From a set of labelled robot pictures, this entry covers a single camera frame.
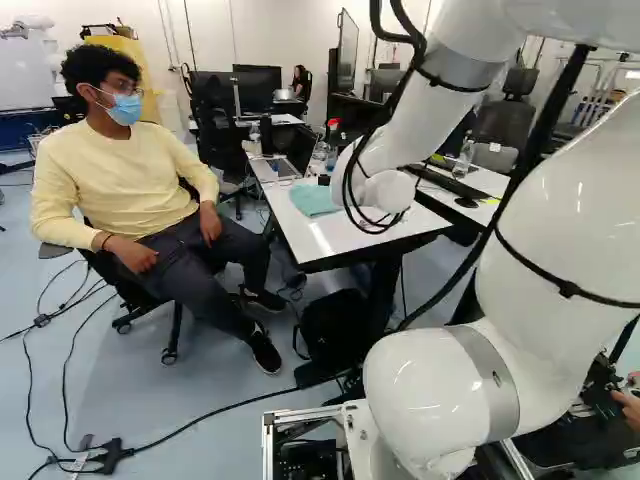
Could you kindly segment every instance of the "hand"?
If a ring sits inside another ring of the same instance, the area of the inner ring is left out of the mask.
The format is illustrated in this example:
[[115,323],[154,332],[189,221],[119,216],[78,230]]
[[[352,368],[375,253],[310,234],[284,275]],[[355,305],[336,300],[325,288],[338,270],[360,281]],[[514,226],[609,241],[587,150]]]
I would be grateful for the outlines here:
[[213,202],[207,201],[200,204],[200,231],[204,238],[204,243],[211,248],[211,244],[222,233],[222,222],[216,212]]
[[616,402],[624,405],[622,413],[627,417],[627,423],[636,432],[640,433],[640,398],[633,395],[625,395],[615,390],[611,392],[611,396]]
[[133,273],[150,270],[158,260],[158,252],[124,237],[109,237],[104,249],[118,257]]

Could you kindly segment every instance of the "gray pants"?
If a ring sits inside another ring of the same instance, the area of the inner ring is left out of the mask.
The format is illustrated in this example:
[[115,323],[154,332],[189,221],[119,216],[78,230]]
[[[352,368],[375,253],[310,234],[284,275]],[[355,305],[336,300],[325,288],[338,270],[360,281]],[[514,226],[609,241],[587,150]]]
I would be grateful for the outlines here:
[[121,266],[155,297],[175,300],[191,310],[196,320],[246,341],[255,323],[242,315],[214,274],[227,262],[239,263],[247,289],[259,292],[267,277],[269,247],[260,235],[222,215],[220,220],[222,233],[211,248],[204,243],[196,212],[177,225],[138,240],[159,253],[151,270],[133,275]]

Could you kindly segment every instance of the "white desk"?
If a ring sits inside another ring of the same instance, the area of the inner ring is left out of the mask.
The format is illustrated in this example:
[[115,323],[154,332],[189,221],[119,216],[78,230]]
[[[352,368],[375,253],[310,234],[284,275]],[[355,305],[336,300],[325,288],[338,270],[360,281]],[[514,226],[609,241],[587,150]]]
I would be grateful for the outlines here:
[[[300,120],[298,117],[294,117],[289,113],[271,115],[271,122],[274,127],[285,125],[304,125],[304,120]],[[259,123],[260,120],[236,120],[236,127],[247,128],[252,125],[258,125]]]
[[[291,203],[289,191],[293,185],[314,185],[317,184],[316,178],[281,183],[282,185],[265,184],[262,187],[291,252],[303,269],[306,265],[312,265],[324,259],[436,232],[451,225],[418,202],[413,202],[398,225],[381,235],[369,235],[354,226],[344,211],[309,218]],[[384,216],[384,213],[376,208],[364,207],[362,210],[370,218]]]
[[[448,170],[433,167],[431,165],[429,168],[453,178],[451,172]],[[477,171],[467,174],[466,177],[460,179],[460,182],[491,195],[492,197],[500,199],[507,189],[509,177],[502,175],[501,173],[492,172],[491,170],[478,167]],[[479,201],[478,208],[465,208],[455,202],[456,198],[458,198],[457,195],[427,180],[420,180],[420,183],[418,184],[418,192],[418,201],[421,199],[420,194],[424,194],[445,207],[464,215],[482,227],[486,227],[489,224],[500,203],[496,199],[489,199]]]

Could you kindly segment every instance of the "sleeve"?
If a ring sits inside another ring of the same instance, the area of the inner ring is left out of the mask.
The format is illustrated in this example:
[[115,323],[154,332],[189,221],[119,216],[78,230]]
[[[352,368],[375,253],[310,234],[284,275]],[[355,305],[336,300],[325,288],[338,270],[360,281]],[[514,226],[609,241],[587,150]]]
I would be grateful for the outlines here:
[[91,250],[100,230],[88,227],[73,216],[78,204],[76,184],[53,159],[46,141],[38,147],[33,190],[31,230],[41,241]]
[[158,128],[164,142],[169,147],[178,175],[198,190],[200,202],[211,200],[217,203],[220,190],[218,177],[173,133],[164,127],[156,126],[156,128]]

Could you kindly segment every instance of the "face mask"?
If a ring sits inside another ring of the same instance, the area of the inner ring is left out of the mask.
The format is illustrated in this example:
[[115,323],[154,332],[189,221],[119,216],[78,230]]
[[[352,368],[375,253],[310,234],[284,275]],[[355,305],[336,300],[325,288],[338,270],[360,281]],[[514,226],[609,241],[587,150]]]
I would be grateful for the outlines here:
[[124,95],[122,93],[109,93],[104,90],[100,90],[102,93],[111,95],[115,102],[115,105],[111,108],[106,108],[100,105],[107,111],[107,114],[119,125],[123,127],[133,125],[142,115],[142,99],[139,94]]

